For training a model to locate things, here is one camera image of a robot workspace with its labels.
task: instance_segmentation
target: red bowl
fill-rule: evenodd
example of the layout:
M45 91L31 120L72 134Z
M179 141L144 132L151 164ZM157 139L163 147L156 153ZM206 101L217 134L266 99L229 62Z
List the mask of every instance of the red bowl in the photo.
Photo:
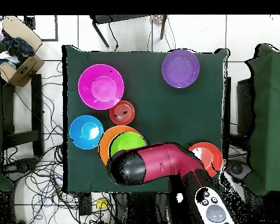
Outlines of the red bowl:
M117 125L128 125L135 117L133 105L126 101L120 100L110 109L110 118Z
M198 157L203 163L205 170L213 177L220 171L223 158L220 150L213 144L208 142L199 142L189 148L189 151L195 153L200 152L201 157Z

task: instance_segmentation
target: blue bowl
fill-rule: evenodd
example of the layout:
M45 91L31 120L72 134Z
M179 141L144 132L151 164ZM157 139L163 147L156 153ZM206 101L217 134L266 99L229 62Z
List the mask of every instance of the blue bowl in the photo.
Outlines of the blue bowl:
M90 115L83 115L76 118L70 128L69 136L74 145L80 149L93 149L104 133L101 122Z

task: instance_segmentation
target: dark green tablecloth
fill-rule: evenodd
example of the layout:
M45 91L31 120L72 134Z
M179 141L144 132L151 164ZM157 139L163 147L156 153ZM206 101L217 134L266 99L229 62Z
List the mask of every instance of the dark green tablecloth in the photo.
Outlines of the dark green tablecloth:
M223 60L227 50L196 54L200 63L197 80L185 89L168 85L162 76L162 62L168 53L81 52L66 46L68 74L68 131L71 122L84 114L98 118L104 130L115 126L108 110L86 106L78 94L81 73L94 64L114 67L124 80L124 95L135 107L135 128L152 144L177 142L185 148L197 142L211 142L221 148ZM154 191L168 192L168 178L136 186L117 186L108 178L97 148L82 150L68 137L68 191Z

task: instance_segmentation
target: white tile floor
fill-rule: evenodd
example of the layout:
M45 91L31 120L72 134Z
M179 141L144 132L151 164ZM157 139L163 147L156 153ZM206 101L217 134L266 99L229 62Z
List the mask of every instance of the white tile floor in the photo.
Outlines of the white tile floor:
M37 33L44 39L51 39L54 35L52 28L48 28L46 21L41 16L36 16ZM254 50L259 43L270 43L280 50L280 15L170 15L169 16L172 31L176 41L176 48L189 48L196 52L212 53L219 48L228 48L230 57L227 63L228 76L232 78L232 102L231 102L231 123L237 124L237 82L250 77L250 71L243 61L250 59L254 55ZM119 48L117 51L151 51L151 24L149 17L126 20L122 22L111 23L113 33L118 40ZM114 41L108 24L99 25L99 29L103 33L110 49L106 48L95 32L92 21L89 16L60 16L58 15L58 41L45 41L36 52L37 55L45 61L45 65L39 70L43 78L48 78L53 75L60 75L56 70L60 63L63 44L73 45L83 51L113 51L116 42ZM168 43L165 38L160 40L160 26L153 25L153 51L167 52L174 48L174 38L172 36L169 23L166 23L166 34ZM62 65L59 64L58 70L61 71ZM62 83L62 77L53 77L43 79L43 84L48 82ZM24 88L17 87L16 91L23 101L31 108L30 98L31 84L28 83ZM53 119L57 124L62 126L62 86L60 85L45 85L43 93L55 104ZM52 103L44 98L44 101L53 107ZM49 133L52 130L50 124L50 111L44 104L44 123ZM24 104L15 96L15 128L16 131L27 131L31 129L31 115ZM237 132L236 125L231 125L233 133ZM45 148L62 143L62 138L58 135L53 135L52 139L45 141ZM20 145L19 151L14 155L15 159L32 157L32 145ZM46 155L44 160L52 160L53 153ZM31 178L27 178L27 184L33 190L37 190L32 183ZM236 189L242 194L241 188L237 185ZM19 219L24 219L26 222L32 218L31 201L35 195L25 185L23 178L16 189L16 214ZM100 194L94 194L94 198L99 198ZM45 216L40 220L35 220L33 224L48 224L48 220L56 211L55 206L44 207L41 215ZM71 216L68 209L59 209L55 214L55 219L52 218L50 224L78 224Z

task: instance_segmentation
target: magenta bowl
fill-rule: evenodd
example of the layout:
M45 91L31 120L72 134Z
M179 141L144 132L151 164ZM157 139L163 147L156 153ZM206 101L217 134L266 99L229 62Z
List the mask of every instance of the magenta bowl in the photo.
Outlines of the magenta bowl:
M95 64L81 74L78 92L87 106L96 110L106 110L114 107L122 98L124 81L113 67Z

